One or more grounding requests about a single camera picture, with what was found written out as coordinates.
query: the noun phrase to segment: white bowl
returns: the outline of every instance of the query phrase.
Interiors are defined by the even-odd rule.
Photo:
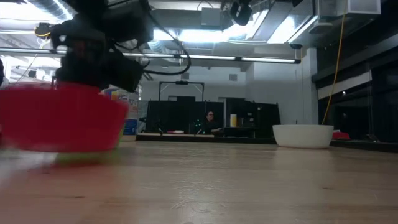
[[[333,137],[333,126],[274,125],[276,143],[281,147],[326,149]]]

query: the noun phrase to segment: ceiling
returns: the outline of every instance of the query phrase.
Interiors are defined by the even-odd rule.
[[[38,40],[33,34],[33,28],[39,22],[57,23],[62,22],[62,18],[68,16],[65,13],[73,15],[73,10],[65,6],[65,10],[50,11],[35,6],[40,0],[29,0],[32,4],[15,4],[10,2],[1,2],[0,0],[0,47],[30,48],[38,49],[42,40]],[[215,9],[228,10],[233,1],[217,0],[209,3],[195,0],[149,0],[152,6],[153,15],[169,31],[181,39],[185,30],[189,28],[200,27],[201,10],[213,7]],[[303,0],[296,8],[292,8],[285,1],[275,0],[256,0],[251,2],[253,16],[246,27],[232,25],[224,32],[212,30],[213,32],[228,34],[229,39],[220,39],[216,42],[191,42],[184,41],[184,47],[193,55],[231,55],[247,57],[274,57],[274,58],[296,58],[298,54],[291,49],[287,41],[300,30],[317,13],[313,11],[313,2],[318,0]],[[266,16],[260,20],[262,13]],[[322,34],[309,34],[308,31],[313,25],[310,25],[305,32],[298,36],[293,44],[303,44],[306,47],[323,47],[338,40],[340,33],[341,16],[323,16],[319,15],[323,21],[332,23],[330,30]],[[346,35],[354,32],[360,27],[371,22],[374,16],[349,16],[346,23]],[[253,38],[248,38],[249,33],[253,33]],[[206,39],[205,33],[189,36],[187,38],[196,38],[196,40]],[[166,37],[159,37],[158,44],[164,46],[163,51],[168,53],[178,52],[178,47]],[[212,36],[212,39],[218,39],[218,36]],[[133,46],[134,42],[124,43]],[[51,49],[50,44],[43,46],[44,49]],[[145,52],[159,52],[151,48],[150,44],[146,46]],[[24,73],[22,68],[32,63],[32,57],[9,55],[13,57],[12,74],[14,78]],[[151,66],[154,68],[179,67],[184,66],[184,61],[179,60],[152,60]],[[245,72],[250,63],[247,62],[224,62],[213,60],[194,60],[193,66],[197,67],[232,67],[240,68]],[[30,69],[44,70],[49,73],[59,67],[59,58],[37,58],[34,60]]]

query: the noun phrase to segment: red bowl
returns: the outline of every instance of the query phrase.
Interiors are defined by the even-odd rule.
[[[128,107],[90,86],[20,85],[0,90],[4,143],[46,152],[98,152],[114,148]]]

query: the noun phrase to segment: workbench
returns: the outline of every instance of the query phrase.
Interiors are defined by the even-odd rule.
[[[118,155],[0,152],[1,223],[398,223],[396,154],[142,141]]]

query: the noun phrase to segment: wooden table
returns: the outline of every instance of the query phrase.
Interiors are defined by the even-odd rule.
[[[110,164],[3,152],[4,224],[398,223],[398,156],[331,148],[121,144]]]

